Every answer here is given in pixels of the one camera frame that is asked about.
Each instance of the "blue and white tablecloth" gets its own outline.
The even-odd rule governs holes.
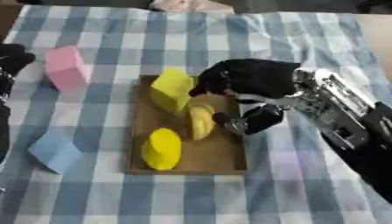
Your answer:
[[[197,75],[227,59],[296,61],[330,68],[390,102],[353,15],[25,6],[6,42],[27,46],[38,61],[20,74],[8,102],[12,149],[1,172],[1,224],[392,223],[392,206],[296,112],[246,139],[244,177],[123,172],[132,83],[164,66]],[[80,49],[92,77],[88,87],[60,93],[45,78],[42,57],[68,45]],[[48,128],[65,131],[85,153],[62,176],[27,153]]]

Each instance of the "blue cube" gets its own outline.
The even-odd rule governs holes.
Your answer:
[[[29,152],[58,174],[64,174],[82,155],[72,141],[56,129],[49,129],[30,147]]]

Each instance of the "pink object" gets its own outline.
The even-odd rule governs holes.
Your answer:
[[[45,54],[46,75],[60,91],[88,84],[86,66],[75,46],[63,46]]]
[[[234,13],[233,7],[209,0],[154,0],[150,7],[169,12],[218,11]]]

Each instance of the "pink cube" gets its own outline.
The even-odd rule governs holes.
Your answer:
[[[63,46],[45,54],[46,75],[60,91],[85,86],[90,79],[75,46]]]

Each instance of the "silver robotic mechanism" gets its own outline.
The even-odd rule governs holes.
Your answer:
[[[264,103],[258,113],[274,114],[279,117],[283,111],[295,109],[318,127],[330,143],[343,151],[352,151],[369,141],[369,135],[378,139],[385,150],[392,145],[392,109],[382,102],[368,97],[356,86],[326,69],[309,72],[295,70],[293,80],[297,92],[280,99],[270,99],[260,95],[239,94],[238,99]],[[244,118],[222,120],[217,123],[237,134],[245,134],[249,123]],[[268,122],[260,130],[277,123]]]

